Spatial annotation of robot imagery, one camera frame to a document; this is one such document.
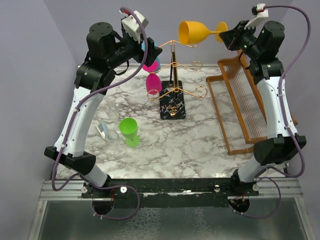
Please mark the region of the pink wine glass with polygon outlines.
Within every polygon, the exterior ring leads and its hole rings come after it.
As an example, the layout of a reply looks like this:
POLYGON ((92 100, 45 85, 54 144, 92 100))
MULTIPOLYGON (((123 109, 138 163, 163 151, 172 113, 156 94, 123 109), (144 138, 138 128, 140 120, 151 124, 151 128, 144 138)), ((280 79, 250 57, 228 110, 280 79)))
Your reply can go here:
POLYGON ((151 66, 144 65, 142 69, 149 73, 145 80, 146 91, 150 95, 158 94, 162 90, 162 83, 158 75, 154 72, 161 69, 159 59, 156 58, 151 66))

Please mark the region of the orange wine glass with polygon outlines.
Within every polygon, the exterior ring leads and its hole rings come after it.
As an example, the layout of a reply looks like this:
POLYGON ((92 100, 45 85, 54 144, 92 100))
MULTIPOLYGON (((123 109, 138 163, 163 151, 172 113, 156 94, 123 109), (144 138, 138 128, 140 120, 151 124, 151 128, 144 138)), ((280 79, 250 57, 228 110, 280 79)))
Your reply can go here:
POLYGON ((223 40, 219 34, 227 30, 228 26, 223 21, 218 23, 215 30, 209 30, 206 25, 198 21, 182 21, 178 28, 178 39, 183 45, 197 45, 209 35, 215 35, 216 41, 222 43, 223 40))

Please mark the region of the green wine glass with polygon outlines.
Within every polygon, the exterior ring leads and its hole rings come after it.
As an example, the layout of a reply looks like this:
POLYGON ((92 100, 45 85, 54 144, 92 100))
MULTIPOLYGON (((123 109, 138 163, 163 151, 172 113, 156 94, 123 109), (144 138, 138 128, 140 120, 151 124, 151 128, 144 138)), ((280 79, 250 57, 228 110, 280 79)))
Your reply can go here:
POLYGON ((124 118, 119 123, 119 130, 125 138, 125 143, 128 147, 135 148, 140 144, 138 136, 138 123, 131 117, 124 118))

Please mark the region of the blue wine glass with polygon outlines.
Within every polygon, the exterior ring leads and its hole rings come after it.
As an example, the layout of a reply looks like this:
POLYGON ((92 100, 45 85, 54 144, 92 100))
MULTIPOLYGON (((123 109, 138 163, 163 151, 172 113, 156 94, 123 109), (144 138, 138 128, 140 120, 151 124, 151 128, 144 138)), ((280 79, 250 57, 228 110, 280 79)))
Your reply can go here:
POLYGON ((143 51, 147 50, 148 55, 155 55, 158 52, 161 52, 162 49, 157 46, 157 43, 154 41, 148 41, 146 47, 146 41, 141 44, 141 49, 143 51))

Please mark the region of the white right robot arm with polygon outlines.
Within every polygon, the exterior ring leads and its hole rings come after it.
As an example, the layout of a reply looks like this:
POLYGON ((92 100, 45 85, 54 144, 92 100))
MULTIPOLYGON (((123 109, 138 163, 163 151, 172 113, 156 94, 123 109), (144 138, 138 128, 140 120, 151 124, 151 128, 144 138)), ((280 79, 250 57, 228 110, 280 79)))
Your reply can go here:
POLYGON ((247 27, 248 23, 242 20, 219 35, 228 50, 241 50, 249 57, 248 69, 261 95, 267 123, 267 138, 254 144, 251 160, 232 174, 229 189, 236 196, 246 192, 268 168, 291 160, 307 143, 292 123, 285 96, 284 67, 277 58, 285 27, 277 21, 267 21, 259 36, 255 36, 255 27, 247 27))

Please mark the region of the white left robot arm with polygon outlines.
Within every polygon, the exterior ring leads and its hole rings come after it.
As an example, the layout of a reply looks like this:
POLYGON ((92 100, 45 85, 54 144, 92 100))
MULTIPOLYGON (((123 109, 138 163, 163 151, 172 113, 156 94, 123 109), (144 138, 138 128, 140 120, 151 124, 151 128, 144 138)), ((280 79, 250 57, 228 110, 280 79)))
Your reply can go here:
POLYGON ((115 87, 112 83, 115 68, 130 59, 150 66, 162 52, 147 37, 145 26, 122 22, 122 35, 106 22, 98 22, 89 28, 86 37, 88 52, 83 64, 76 71, 72 104, 63 130, 53 146, 44 155, 82 175, 93 185, 97 196, 106 197, 111 190, 110 176, 96 164, 96 156, 85 151, 86 137, 95 112, 107 93, 115 87))

